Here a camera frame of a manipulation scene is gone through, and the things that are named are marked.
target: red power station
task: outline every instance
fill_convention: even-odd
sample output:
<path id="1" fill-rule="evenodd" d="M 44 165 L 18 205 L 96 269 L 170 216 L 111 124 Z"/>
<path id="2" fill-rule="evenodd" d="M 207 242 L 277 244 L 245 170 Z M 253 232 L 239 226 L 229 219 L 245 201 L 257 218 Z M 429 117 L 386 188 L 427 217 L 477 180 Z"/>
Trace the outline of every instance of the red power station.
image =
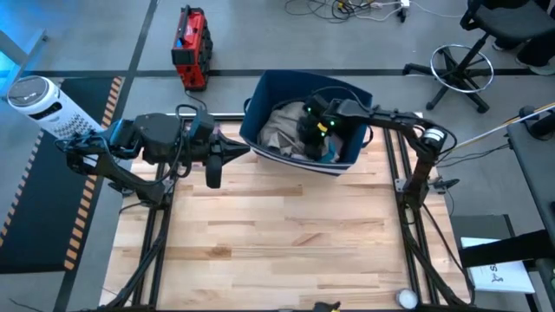
<path id="1" fill-rule="evenodd" d="M 205 12 L 188 5 L 181 8 L 172 48 L 172 62 L 186 91 L 204 91 L 212 58 L 212 39 Z"/>

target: blue bin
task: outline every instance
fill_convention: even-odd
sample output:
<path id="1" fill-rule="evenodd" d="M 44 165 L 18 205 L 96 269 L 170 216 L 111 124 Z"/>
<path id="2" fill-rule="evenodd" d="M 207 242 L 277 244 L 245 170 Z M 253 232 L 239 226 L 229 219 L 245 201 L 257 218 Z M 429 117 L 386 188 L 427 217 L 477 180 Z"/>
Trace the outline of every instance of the blue bin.
<path id="1" fill-rule="evenodd" d="M 331 86 L 346 87 L 352 90 L 360 98 L 362 104 L 370 108 L 372 94 L 346 82 L 293 70 L 268 70 L 260 77 L 260 81 L 254 90 L 254 95 L 245 110 L 245 119 L 239 134 L 251 146 L 252 151 L 259 156 L 314 172 L 335 176 L 341 175 L 355 164 L 364 144 L 367 126 L 353 127 L 352 131 L 342 137 L 343 148 L 339 161 L 334 164 L 291 159 L 279 153 L 270 152 L 258 144 L 258 133 L 270 118 L 270 113 L 276 104 L 290 99 L 306 97 L 319 88 Z M 319 94 L 326 101 L 331 101 L 334 98 L 352 98 L 350 92 L 339 88 L 324 90 Z"/>

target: gray floor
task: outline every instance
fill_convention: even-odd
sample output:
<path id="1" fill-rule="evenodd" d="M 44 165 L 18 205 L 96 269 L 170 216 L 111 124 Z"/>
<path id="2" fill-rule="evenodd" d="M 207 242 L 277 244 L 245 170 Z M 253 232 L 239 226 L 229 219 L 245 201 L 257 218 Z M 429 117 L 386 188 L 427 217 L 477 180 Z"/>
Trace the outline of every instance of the gray floor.
<path id="1" fill-rule="evenodd" d="M 209 20 L 215 44 L 212 67 L 399 69 L 406 62 L 428 62 L 431 51 L 442 44 L 473 44 L 482 35 L 479 30 L 461 29 L 456 18 L 433 16 L 416 7 L 404 24 L 394 17 L 384 23 L 353 19 L 331 24 L 314 16 L 289 16 L 283 10 L 284 1 L 189 1 L 192 6 L 201 6 Z M 459 15 L 467 1 L 418 2 L 427 9 Z M 40 49 L 32 69 L 121 70 L 129 67 L 148 4 L 148 0 L 8 0 L 0 3 L 0 28 L 21 44 L 37 27 L 47 28 L 50 40 Z M 139 69 L 173 69 L 169 49 L 179 7 L 183 4 L 160 0 Z M 292 4 L 290 9 L 305 10 L 303 1 Z M 384 15 L 389 10 L 376 14 Z M 516 68 L 512 53 L 494 51 L 489 45 L 483 52 L 495 68 Z M 437 82 L 427 77 L 337 78 L 371 92 L 375 104 L 408 111 L 424 111 L 426 102 L 439 89 Z M 255 77 L 213 77 L 208 90 L 199 97 L 208 103 L 211 112 L 238 113 L 257 80 Z M 436 110 L 425 112 L 425 116 L 454 131 L 459 140 L 467 140 L 498 126 L 524 105 L 539 107 L 554 102 L 554 85 L 554 77 L 496 77 L 493 85 L 482 93 L 492 106 L 487 114 L 477 114 L 461 94 L 449 93 Z M 187 102 L 187 98 L 177 78 L 135 78 L 124 116 L 172 112 L 182 102 Z M 0 105 L 0 121 L 3 125 L 0 155 L 11 160 L 0 162 L 1 216 L 8 210 L 38 128 L 6 105 Z M 504 142 L 499 133 L 459 153 L 483 151 Z M 440 172 L 446 179 L 461 180 L 452 189 L 455 216 L 507 213 L 517 233 L 541 228 L 541 220 L 512 152 L 496 152 Z M 98 303 L 120 206 L 121 196 L 103 187 L 70 309 L 93 308 Z M 0 310 L 26 311 L 15 307 L 8 298 L 51 310 L 60 282 L 60 274 L 0 276 Z M 550 310 L 544 297 L 539 297 L 544 311 Z M 523 302 L 523 296 L 479 294 L 480 306 L 488 308 L 526 311 Z"/>

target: wooden tabletop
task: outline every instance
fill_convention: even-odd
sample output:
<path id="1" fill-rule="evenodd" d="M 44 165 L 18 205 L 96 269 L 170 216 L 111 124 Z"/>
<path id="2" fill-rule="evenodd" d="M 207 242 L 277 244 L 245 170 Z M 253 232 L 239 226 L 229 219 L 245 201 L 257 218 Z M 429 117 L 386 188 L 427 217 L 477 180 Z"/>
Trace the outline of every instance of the wooden tabletop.
<path id="1" fill-rule="evenodd" d="M 239 126 L 224 124 L 222 132 L 241 140 Z M 414 151 L 409 155 L 414 165 Z M 155 170 L 140 159 L 132 167 L 144 179 Z M 223 172 L 218 190 L 206 187 L 200 167 L 177 184 L 157 309 L 311 309 L 317 301 L 341 301 L 342 309 L 399 308 L 395 292 L 409 288 L 408 273 L 381 129 L 338 178 L 253 152 Z M 126 198 L 124 205 L 136 201 Z M 426 203 L 456 250 L 443 196 L 430 194 Z M 467 300 L 462 274 L 422 214 L 434 267 Z M 101 304 L 137 267 L 146 222 L 145 207 L 121 214 Z M 422 274 L 420 285 L 428 299 Z"/>

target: office chair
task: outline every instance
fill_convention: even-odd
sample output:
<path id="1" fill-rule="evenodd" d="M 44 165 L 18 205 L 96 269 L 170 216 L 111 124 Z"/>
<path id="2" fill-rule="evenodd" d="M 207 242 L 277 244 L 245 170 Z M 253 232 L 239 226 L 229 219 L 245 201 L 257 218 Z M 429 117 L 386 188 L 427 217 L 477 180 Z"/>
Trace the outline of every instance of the office chair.
<path id="1" fill-rule="evenodd" d="M 489 106 L 477 95 L 486 89 L 493 81 L 493 66 L 487 57 L 480 52 L 489 36 L 510 42 L 524 42 L 526 40 L 544 36 L 555 31 L 555 20 L 542 10 L 534 1 L 529 0 L 468 0 L 468 9 L 460 20 L 460 26 L 465 30 L 482 29 L 486 33 L 473 47 L 460 44 L 447 44 L 439 47 L 432 54 L 430 66 L 409 63 L 402 73 L 408 75 L 411 71 L 432 75 L 443 86 L 437 95 L 426 105 L 432 110 L 445 93 L 452 89 L 468 96 L 478 106 L 478 113 L 485 113 Z M 454 60 L 450 48 L 464 48 L 469 52 L 461 62 Z M 443 55 L 446 69 L 434 68 L 435 56 Z M 480 62 L 486 62 L 488 69 L 469 69 Z M 489 81 L 483 86 L 474 82 L 473 77 L 490 75 Z"/>

